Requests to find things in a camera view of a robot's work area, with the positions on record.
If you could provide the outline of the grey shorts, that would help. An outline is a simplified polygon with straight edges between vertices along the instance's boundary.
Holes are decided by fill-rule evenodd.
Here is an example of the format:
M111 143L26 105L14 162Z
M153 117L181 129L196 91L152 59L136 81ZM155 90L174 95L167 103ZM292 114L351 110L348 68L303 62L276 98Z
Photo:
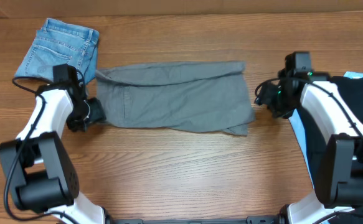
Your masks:
M195 133L248 133L255 120L245 63L173 62L97 70L97 97L108 123Z

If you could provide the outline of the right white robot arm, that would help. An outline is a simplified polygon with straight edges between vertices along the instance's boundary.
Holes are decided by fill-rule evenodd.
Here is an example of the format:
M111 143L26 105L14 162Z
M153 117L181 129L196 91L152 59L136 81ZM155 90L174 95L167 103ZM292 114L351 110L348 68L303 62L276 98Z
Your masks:
M348 220L363 207L363 77L287 72L259 84L255 102L276 118L303 117L313 191L285 205L275 223Z

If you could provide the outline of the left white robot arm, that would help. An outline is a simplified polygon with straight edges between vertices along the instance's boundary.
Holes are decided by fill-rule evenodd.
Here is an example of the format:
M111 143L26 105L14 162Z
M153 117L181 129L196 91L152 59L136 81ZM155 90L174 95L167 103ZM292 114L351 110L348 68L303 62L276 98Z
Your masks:
M3 202L15 219L9 202L36 215L55 216L64 223L112 223L103 207L81 193L78 175L61 136L73 103L66 90L44 91L27 126L15 140L0 144L0 163L6 176Z

